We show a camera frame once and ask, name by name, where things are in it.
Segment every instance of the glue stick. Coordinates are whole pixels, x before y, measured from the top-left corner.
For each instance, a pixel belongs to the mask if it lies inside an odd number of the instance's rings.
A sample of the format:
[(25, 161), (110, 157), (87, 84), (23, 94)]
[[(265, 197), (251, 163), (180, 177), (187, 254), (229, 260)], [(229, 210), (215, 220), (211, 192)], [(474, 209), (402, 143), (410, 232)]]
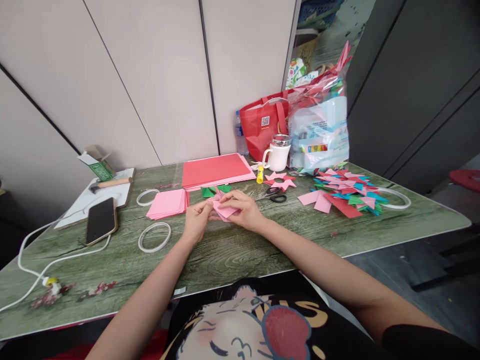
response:
[(264, 167), (263, 166), (259, 166), (258, 167), (258, 173), (256, 175), (256, 182), (258, 184), (261, 184), (264, 182)]

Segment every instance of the mug lid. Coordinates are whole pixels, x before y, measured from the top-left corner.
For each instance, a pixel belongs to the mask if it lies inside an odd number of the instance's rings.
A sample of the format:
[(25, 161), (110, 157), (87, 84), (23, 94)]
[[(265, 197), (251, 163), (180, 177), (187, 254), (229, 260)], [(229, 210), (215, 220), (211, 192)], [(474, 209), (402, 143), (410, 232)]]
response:
[(278, 147), (289, 146), (291, 143), (292, 143), (292, 138), (289, 135), (284, 135), (284, 134), (273, 135), (270, 141), (270, 144)]

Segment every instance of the hand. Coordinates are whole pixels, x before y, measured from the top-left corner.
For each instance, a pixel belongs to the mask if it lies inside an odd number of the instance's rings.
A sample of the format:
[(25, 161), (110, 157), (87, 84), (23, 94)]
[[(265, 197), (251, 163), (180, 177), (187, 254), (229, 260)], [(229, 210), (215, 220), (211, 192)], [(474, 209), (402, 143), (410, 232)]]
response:
[(205, 226), (209, 216), (216, 215), (211, 201), (205, 200), (186, 208), (185, 230), (183, 236), (199, 243), (204, 237)]
[(262, 215), (255, 200), (240, 190), (227, 192), (222, 196), (220, 202), (219, 209), (233, 207), (241, 210), (240, 214), (228, 217), (228, 220), (233, 223), (255, 233), (267, 226), (266, 222), (268, 219)]

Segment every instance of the table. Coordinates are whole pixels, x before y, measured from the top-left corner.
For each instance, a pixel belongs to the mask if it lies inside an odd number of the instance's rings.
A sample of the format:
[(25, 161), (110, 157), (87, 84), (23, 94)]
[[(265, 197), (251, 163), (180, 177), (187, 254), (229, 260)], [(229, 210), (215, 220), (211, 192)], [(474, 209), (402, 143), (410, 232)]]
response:
[[(33, 309), (32, 300), (45, 292), (45, 288), (37, 286), (22, 303), (0, 312), (0, 340), (118, 312), (184, 230), (185, 214), (166, 218), (162, 221), (172, 229), (168, 244), (156, 253), (140, 251), (138, 238), (152, 221), (145, 217), (148, 207), (138, 206), (136, 198), (142, 191), (155, 186), (173, 184), (176, 185), (174, 188), (179, 188), (182, 171), (181, 163), (136, 170), (129, 203), (118, 211), (118, 230), (112, 235), (109, 246), (99, 253), (53, 265), (48, 271), (50, 276), (58, 277), (62, 284), (75, 286), (53, 305)], [(266, 217), (342, 257), (466, 228), (471, 224), (460, 213), (358, 166), (351, 164), (350, 171), (370, 176), (371, 182), (378, 187), (395, 189), (407, 195), (412, 205), (406, 210), (385, 209), (379, 217), (367, 213), (348, 219), (333, 206), (330, 213), (325, 214), (314, 210), (313, 204), (303, 206), (297, 199), (313, 187), (311, 177), (298, 177), (295, 181), (297, 187), (288, 188), (285, 203), (262, 200), (257, 204)], [(269, 175), (271, 172), (265, 170), (265, 173)], [(259, 185), (255, 180), (231, 186), (247, 194), (252, 193), (252, 196), (267, 189), (267, 185)], [(382, 196), (389, 198), (392, 204), (402, 202), (386, 193)], [(191, 204), (202, 200), (200, 191), (190, 193)], [(60, 230), (48, 229), (25, 249), (23, 265), (40, 272), (54, 259), (87, 251), (83, 245), (86, 228), (87, 223), (82, 222)], [(335, 237), (331, 236), (333, 232), (337, 233)], [(164, 234), (156, 239), (155, 236), (147, 236), (144, 245), (153, 247), (159, 244)], [(103, 244), (99, 242), (89, 250)], [(22, 297), (35, 280), (33, 275), (19, 270), (15, 260), (0, 271), (0, 307)], [(186, 287), (186, 292), (181, 295), (185, 296), (228, 285), (240, 278), (261, 277), (294, 268), (290, 260), (263, 237), (233, 223), (215, 221), (207, 225), (204, 238), (188, 258), (176, 287)], [(116, 285), (112, 289), (78, 300), (85, 291), (95, 289), (100, 282), (113, 281)]]

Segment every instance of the basket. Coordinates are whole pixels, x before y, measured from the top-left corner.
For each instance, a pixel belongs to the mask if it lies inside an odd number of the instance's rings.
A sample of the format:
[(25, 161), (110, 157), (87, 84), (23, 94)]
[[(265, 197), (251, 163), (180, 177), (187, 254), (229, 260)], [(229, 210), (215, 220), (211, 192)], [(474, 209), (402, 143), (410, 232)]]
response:
[(301, 4), (297, 29), (328, 29), (344, 0), (307, 0)]

